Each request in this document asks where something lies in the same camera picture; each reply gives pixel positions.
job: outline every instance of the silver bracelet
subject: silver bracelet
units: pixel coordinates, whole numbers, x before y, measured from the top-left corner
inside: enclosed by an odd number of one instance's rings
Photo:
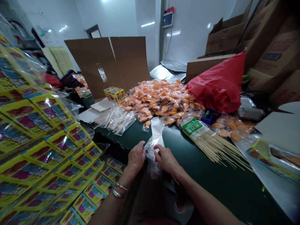
[[[115,189],[112,190],[112,194],[113,194],[115,197],[117,197],[117,198],[120,198],[120,199],[123,199],[123,198],[124,198],[124,196],[122,196],[122,195],[120,195],[118,192],[116,192]]]
[[[116,183],[116,186],[123,189],[124,191],[128,192],[128,189],[122,185],[120,185],[119,183]]]

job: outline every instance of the plastic bag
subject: plastic bag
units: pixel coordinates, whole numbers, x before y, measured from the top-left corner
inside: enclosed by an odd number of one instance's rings
[[[186,88],[197,102],[220,113],[230,113],[241,105],[245,54],[241,52],[190,80]]]

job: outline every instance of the green table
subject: green table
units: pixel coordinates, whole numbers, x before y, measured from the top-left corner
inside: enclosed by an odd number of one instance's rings
[[[97,128],[96,132],[132,149],[139,141],[147,142],[152,136],[151,129],[146,133],[141,128],[136,121],[122,136],[104,128]],[[226,162],[227,167],[211,162],[175,125],[165,129],[162,137],[165,147],[171,149],[184,170],[239,220],[246,224],[291,224],[273,198],[262,191],[263,185],[254,173],[234,169]]]

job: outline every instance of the white wall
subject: white wall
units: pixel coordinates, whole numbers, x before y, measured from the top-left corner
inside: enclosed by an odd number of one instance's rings
[[[17,0],[45,46],[63,46],[64,40],[87,38],[74,0]],[[41,37],[40,27],[51,30]],[[69,52],[75,70],[80,70]]]

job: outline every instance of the colorful candy packaging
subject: colorful candy packaging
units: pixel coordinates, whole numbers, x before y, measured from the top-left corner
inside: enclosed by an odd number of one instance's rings
[[[56,197],[57,193],[36,188],[26,195],[17,204],[17,206],[27,209],[43,209],[44,207],[48,206]]]
[[[110,179],[113,183],[117,183],[122,174],[119,172],[115,171],[113,168],[111,168],[108,165],[104,165],[102,170],[100,171],[104,176],[106,176],[108,179]]]
[[[97,187],[93,182],[91,182],[87,188],[83,191],[83,193],[95,204],[95,206],[99,207],[102,202],[105,200],[107,195]]]
[[[85,147],[92,140],[88,132],[78,122],[66,127],[65,131],[74,139],[79,147]]]
[[[80,218],[78,213],[71,207],[60,221],[61,225],[85,225],[86,223]]]
[[[92,159],[88,157],[83,150],[80,150],[76,155],[71,156],[70,160],[83,169],[89,167],[93,163]]]
[[[49,138],[46,138],[46,141],[64,152],[67,156],[73,154],[78,149],[78,146],[75,144],[73,139],[70,138],[70,136],[63,130],[57,132]]]
[[[30,101],[56,126],[64,128],[74,122],[72,116],[66,112],[64,104],[58,98],[58,95],[43,94],[31,98]]]
[[[125,164],[115,160],[114,158],[110,157],[106,163],[107,165],[109,165],[111,168],[115,169],[116,171],[118,171],[119,173],[123,174],[123,171],[126,167]]]
[[[31,185],[0,178],[0,206],[6,207],[25,193]]]
[[[74,209],[88,223],[97,207],[82,193],[73,204]]]
[[[22,153],[26,158],[43,163],[45,167],[55,168],[66,156],[46,141],[29,147]]]
[[[0,112],[35,136],[53,128],[50,121],[28,99],[0,107]]]
[[[101,149],[98,148],[98,146],[91,141],[87,146],[83,148],[83,150],[88,154],[89,157],[91,157],[93,160],[96,160],[100,157],[102,154]]]
[[[39,188],[61,194],[70,183],[71,181],[66,178],[52,173],[39,185]]]
[[[115,184],[108,180],[106,177],[100,173],[93,179],[93,183],[97,185],[105,194],[109,194]]]
[[[0,166],[0,176],[23,181],[26,184],[35,184],[50,170],[42,164],[31,161],[22,155],[18,155]]]
[[[56,174],[62,175],[69,180],[73,180],[78,177],[82,172],[82,169],[71,161],[64,163],[60,168],[55,170]]]
[[[0,149],[4,152],[16,149],[34,137],[2,114],[0,114],[0,136]]]

